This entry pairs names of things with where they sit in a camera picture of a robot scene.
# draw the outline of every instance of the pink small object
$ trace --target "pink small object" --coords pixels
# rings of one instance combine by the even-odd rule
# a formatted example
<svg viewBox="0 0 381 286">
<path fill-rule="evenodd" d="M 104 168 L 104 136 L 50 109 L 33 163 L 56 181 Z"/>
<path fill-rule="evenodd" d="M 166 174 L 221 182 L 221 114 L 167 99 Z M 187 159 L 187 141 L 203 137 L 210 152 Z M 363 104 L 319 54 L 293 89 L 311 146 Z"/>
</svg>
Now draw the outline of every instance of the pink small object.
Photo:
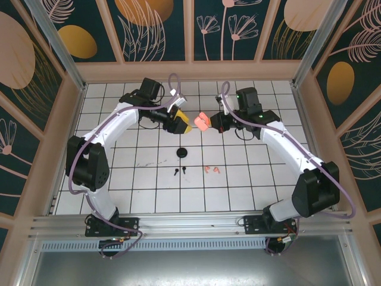
<svg viewBox="0 0 381 286">
<path fill-rule="evenodd" d="M 201 112 L 200 115 L 196 117 L 195 124 L 201 131 L 205 131 L 209 128 L 210 119 L 205 113 Z"/>
</svg>

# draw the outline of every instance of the white grid floor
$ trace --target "white grid floor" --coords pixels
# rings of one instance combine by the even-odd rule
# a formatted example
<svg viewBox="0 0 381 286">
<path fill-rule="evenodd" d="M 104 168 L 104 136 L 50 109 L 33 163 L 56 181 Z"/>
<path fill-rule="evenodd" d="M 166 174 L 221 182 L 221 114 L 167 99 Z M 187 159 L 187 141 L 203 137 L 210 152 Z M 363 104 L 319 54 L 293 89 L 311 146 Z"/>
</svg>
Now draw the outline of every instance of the white grid floor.
<svg viewBox="0 0 381 286">
<path fill-rule="evenodd" d="M 221 85 L 222 82 L 215 81 L 181 84 L 181 92 L 188 99 L 182 110 L 193 126 L 200 111 L 211 116 L 220 110 L 214 96 Z M 277 113 L 290 133 L 308 148 L 289 82 L 231 81 L 230 94 L 254 85 L 263 109 Z M 163 82 L 163 86 L 165 95 L 169 95 L 168 84 Z M 88 133 L 113 111 L 125 92 L 139 87 L 140 83 L 89 85 L 76 135 Z M 148 119 L 142 119 L 140 124 L 156 128 L 144 129 L 135 124 L 124 132 L 114 148 L 107 150 L 111 166 L 107 184 L 120 213 L 261 210 L 288 198 L 296 184 L 277 154 L 256 138 L 243 141 L 234 130 L 219 134 L 215 129 L 201 133 L 197 128 L 188 134 L 173 135 Z M 246 131 L 238 134 L 252 138 Z M 187 149 L 186 158 L 177 158 L 180 146 Z M 204 166 L 210 167 L 208 173 Z M 216 166 L 220 173 L 213 172 Z M 176 176 L 175 168 L 180 169 Z M 83 195 L 71 195 L 68 179 L 64 177 L 54 214 L 88 213 L 90 208 Z"/>
</svg>

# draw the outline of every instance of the yellow oval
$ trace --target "yellow oval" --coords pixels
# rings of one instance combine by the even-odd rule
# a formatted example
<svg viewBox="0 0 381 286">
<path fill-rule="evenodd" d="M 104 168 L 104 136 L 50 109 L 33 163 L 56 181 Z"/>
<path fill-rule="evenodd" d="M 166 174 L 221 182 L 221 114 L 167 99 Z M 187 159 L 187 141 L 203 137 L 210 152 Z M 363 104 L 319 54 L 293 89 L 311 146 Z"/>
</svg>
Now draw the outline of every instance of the yellow oval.
<svg viewBox="0 0 381 286">
<path fill-rule="evenodd" d="M 96 54 L 96 42 L 84 28 L 68 25 L 58 31 L 69 53 L 77 58 L 91 58 Z"/>
<path fill-rule="evenodd" d="M 327 96 L 334 105 L 340 105 L 351 94 L 355 82 L 355 73 L 350 64 L 340 61 L 329 72 L 327 80 Z"/>
<path fill-rule="evenodd" d="M 332 0 L 288 0 L 285 22 L 295 31 L 309 32 L 319 28 Z"/>
<path fill-rule="evenodd" d="M 35 50 L 28 33 L 15 19 L 0 12 L 0 82 L 25 88 L 35 73 Z"/>
<path fill-rule="evenodd" d="M 152 12 L 155 10 L 159 14 L 162 22 L 172 14 L 173 0 L 115 0 L 119 12 L 131 23 L 139 26 L 154 26 L 155 22 L 149 20 L 145 2 L 148 3 Z"/>
</svg>

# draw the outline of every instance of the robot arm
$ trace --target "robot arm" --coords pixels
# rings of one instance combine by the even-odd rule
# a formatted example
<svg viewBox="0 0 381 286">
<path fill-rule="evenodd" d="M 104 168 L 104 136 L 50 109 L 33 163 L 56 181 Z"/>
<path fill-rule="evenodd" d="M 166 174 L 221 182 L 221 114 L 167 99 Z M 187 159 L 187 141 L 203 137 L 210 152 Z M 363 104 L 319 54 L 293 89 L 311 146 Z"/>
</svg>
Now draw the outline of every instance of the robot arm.
<svg viewBox="0 0 381 286">
<path fill-rule="evenodd" d="M 230 101 L 229 103 L 230 98 L 227 95 L 226 99 L 227 103 L 232 106 L 232 102 Z M 287 133 L 290 135 L 284 124 L 280 121 L 280 118 L 273 111 L 262 111 L 262 106 L 259 103 L 257 90 L 255 88 L 245 88 L 237 91 L 237 99 L 239 109 L 233 112 L 238 117 L 248 122 L 283 130 L 283 134 Z M 267 206 L 264 209 L 263 221 L 267 229 L 271 229 L 277 223 L 284 222 L 293 217 L 309 217 L 339 202 L 339 190 L 311 163 L 311 159 L 321 164 L 336 180 L 339 179 L 339 169 L 337 165 L 333 162 L 323 162 L 298 143 L 299 147 L 310 155 L 311 158 L 307 159 L 303 153 L 282 134 L 270 129 L 255 128 L 236 121 L 233 116 L 229 114 L 226 106 L 224 106 L 221 95 L 217 96 L 216 100 L 224 108 L 224 111 L 213 115 L 209 120 L 202 114 L 195 120 L 196 125 L 201 126 L 200 129 L 205 130 L 206 125 L 210 125 L 212 128 L 217 129 L 219 133 L 223 133 L 230 128 L 238 128 L 240 130 L 245 128 L 257 139 L 262 140 L 263 143 L 266 143 L 270 148 L 275 150 L 279 157 L 290 167 L 293 175 L 297 179 L 296 187 L 291 198 Z"/>
<path fill-rule="evenodd" d="M 157 107 L 158 105 L 152 101 L 156 99 L 160 90 L 160 83 L 144 79 L 140 89 L 134 90 L 132 93 L 126 93 L 119 99 L 115 110 L 95 129 L 87 133 L 82 138 L 72 136 L 67 144 L 67 160 L 66 175 L 69 175 L 71 166 L 78 150 L 83 144 L 90 140 L 100 126 L 114 115 L 115 116 L 100 133 L 91 141 L 85 152 L 79 158 L 74 169 L 73 183 L 80 185 L 81 189 L 86 191 L 85 195 L 93 206 L 97 209 L 102 217 L 112 223 L 117 224 L 118 210 L 112 202 L 108 193 L 107 179 L 110 175 L 110 168 L 107 162 L 107 152 L 123 132 L 131 127 L 131 125 L 140 121 L 142 117 L 150 118 L 153 122 L 163 124 L 163 129 L 170 133 L 182 134 L 191 131 L 192 127 L 188 125 L 189 119 L 179 109 L 186 102 L 183 95 L 176 95 L 176 91 L 172 90 L 172 96 L 177 99 L 167 109 L 158 110 L 138 110 L 131 109 L 124 112 L 120 110 L 130 106 Z"/>
</svg>

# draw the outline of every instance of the flower illustration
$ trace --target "flower illustration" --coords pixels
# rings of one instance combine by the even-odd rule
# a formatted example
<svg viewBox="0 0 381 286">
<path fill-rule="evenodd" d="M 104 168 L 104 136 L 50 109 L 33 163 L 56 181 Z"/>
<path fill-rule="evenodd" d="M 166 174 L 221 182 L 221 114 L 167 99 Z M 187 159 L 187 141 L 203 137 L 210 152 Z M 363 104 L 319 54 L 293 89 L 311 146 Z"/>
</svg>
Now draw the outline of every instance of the flower illustration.
<svg viewBox="0 0 381 286">
<path fill-rule="evenodd" d="M 17 125 L 10 120 L 8 128 L 5 120 L 0 119 L 0 154 L 9 155 L 12 153 L 12 144 L 16 136 Z"/>
<path fill-rule="evenodd" d="M 234 6 L 250 6 L 261 3 L 262 0 L 222 0 L 222 4 L 225 6 L 224 14 L 222 16 L 222 29 L 221 29 L 221 61 L 224 60 L 224 28 L 225 28 L 225 18 L 226 10 Z"/>
<path fill-rule="evenodd" d="M 252 17 L 242 16 L 237 23 L 237 15 L 229 17 L 229 30 L 233 40 L 232 60 L 234 60 L 234 45 L 236 41 L 258 36 L 258 30 L 255 30 L 257 23 L 254 19 L 255 15 Z"/>
<path fill-rule="evenodd" d="M 218 32 L 220 30 L 220 26 L 217 25 L 218 22 L 215 16 L 206 16 L 205 19 L 203 18 L 203 16 L 198 16 L 196 19 L 197 19 L 198 27 L 200 28 L 200 31 L 202 33 L 202 39 L 204 41 L 205 56 L 208 61 L 209 58 L 208 58 L 207 46 L 205 44 L 205 35 L 209 33 Z"/>
<path fill-rule="evenodd" d="M 234 6 L 250 6 L 261 3 L 262 0 L 250 0 L 250 1 L 243 1 L 243 0 L 222 0 L 222 4 L 226 8 L 231 8 Z"/>
</svg>

